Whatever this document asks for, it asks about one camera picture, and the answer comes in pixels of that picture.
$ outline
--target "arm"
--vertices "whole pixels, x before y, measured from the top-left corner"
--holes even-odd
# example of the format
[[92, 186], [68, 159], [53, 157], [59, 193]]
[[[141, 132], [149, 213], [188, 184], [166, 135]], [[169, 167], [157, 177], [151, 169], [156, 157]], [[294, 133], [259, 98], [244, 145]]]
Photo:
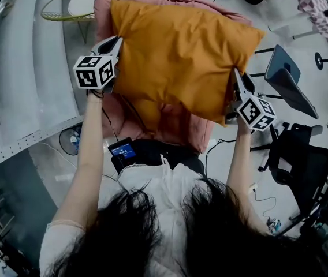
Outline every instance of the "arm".
[[266, 225], [263, 224], [256, 215], [249, 201], [249, 188], [251, 186], [250, 129], [241, 117], [238, 117], [237, 123], [238, 131], [236, 145], [234, 146], [232, 163], [227, 179], [227, 186], [234, 191], [240, 200], [241, 212], [250, 226], [256, 228], [260, 232], [268, 233]]
[[101, 105], [102, 99], [88, 95], [77, 171], [53, 220], [72, 220], [86, 228], [96, 218], [103, 169]]

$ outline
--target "hand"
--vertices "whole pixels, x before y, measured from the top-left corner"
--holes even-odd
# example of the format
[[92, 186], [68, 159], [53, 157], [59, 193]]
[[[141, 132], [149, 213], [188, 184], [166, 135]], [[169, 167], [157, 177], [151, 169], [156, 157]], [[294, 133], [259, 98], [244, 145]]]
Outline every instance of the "hand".
[[245, 121], [240, 116], [237, 117], [237, 125], [238, 125], [238, 130], [237, 130], [238, 135], [250, 134], [250, 128], [247, 126]]

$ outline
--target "pink blanket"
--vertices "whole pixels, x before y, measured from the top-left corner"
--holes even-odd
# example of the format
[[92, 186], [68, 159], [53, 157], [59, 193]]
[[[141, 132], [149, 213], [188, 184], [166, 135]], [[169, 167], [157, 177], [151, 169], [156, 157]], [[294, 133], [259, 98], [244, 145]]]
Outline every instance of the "pink blanket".
[[[232, 20], [251, 25], [251, 22], [242, 15], [230, 12], [218, 5], [205, 0], [133, 0], [154, 5], [181, 5], [206, 9], [226, 16]], [[94, 13], [97, 22], [96, 41], [114, 35], [113, 21], [110, 13], [111, 0], [95, 0]], [[207, 148], [214, 123], [188, 112], [182, 106], [170, 104], [158, 104], [161, 110], [159, 129], [155, 133], [144, 132], [135, 115], [121, 97], [116, 94], [105, 95], [103, 107], [115, 132], [120, 137], [133, 139], [153, 138], [171, 144], [187, 145], [198, 152], [204, 152]], [[112, 136], [110, 124], [103, 115], [103, 128], [106, 137]]]
[[[94, 13], [98, 25], [97, 30], [97, 41], [101, 41], [105, 38], [113, 36], [113, 22], [110, 14], [110, 1], [111, 0], [95, 0], [94, 4]], [[206, 0], [133, 0], [138, 2], [143, 2], [147, 4], [154, 5], [181, 5], [181, 6], [190, 6], [201, 9], [206, 9], [211, 12], [219, 13], [223, 16], [226, 16], [234, 21], [239, 21], [247, 25], [251, 25], [251, 21], [242, 15], [231, 12], [227, 9], [224, 9], [218, 6], [215, 3], [206, 1]]]

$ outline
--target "desk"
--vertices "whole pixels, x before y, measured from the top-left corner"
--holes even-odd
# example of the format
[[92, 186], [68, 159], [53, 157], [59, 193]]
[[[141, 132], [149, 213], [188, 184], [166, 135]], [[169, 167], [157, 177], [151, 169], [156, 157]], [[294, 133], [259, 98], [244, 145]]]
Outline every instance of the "desk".
[[324, 14], [325, 10], [328, 10], [328, 3], [326, 0], [298, 0], [299, 5], [297, 9], [301, 11], [298, 15], [291, 17], [287, 20], [277, 22], [268, 26], [269, 30], [275, 31], [291, 23], [295, 23], [297, 20], [309, 18], [314, 24], [316, 30], [307, 33], [293, 36], [294, 39], [320, 33], [322, 36], [328, 39], [328, 17]]

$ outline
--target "table leg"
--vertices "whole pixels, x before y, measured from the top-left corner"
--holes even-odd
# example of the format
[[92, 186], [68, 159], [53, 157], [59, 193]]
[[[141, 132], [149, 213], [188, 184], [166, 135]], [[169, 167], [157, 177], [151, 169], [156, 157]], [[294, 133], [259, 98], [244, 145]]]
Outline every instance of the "table leg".
[[291, 25], [291, 24], [294, 24], [302, 19], [307, 19], [309, 18], [310, 15], [306, 12], [300, 12], [298, 13], [297, 15], [293, 16], [293, 17], [290, 17], [290, 18], [287, 18], [285, 20], [281, 20], [281, 21], [277, 21], [276, 23], [273, 23], [273, 24], [270, 24], [268, 26], [268, 29], [270, 31], [275, 31], [275, 30], [278, 30], [282, 27], [285, 27], [287, 25]]
[[314, 31], [310, 31], [310, 32], [306, 32], [306, 33], [302, 33], [302, 34], [298, 34], [298, 35], [294, 35], [292, 36], [292, 38], [294, 40], [298, 39], [298, 38], [301, 38], [301, 37], [305, 37], [305, 36], [310, 36], [310, 35], [313, 35], [313, 34], [318, 34], [319, 32], [317, 30], [314, 30]]

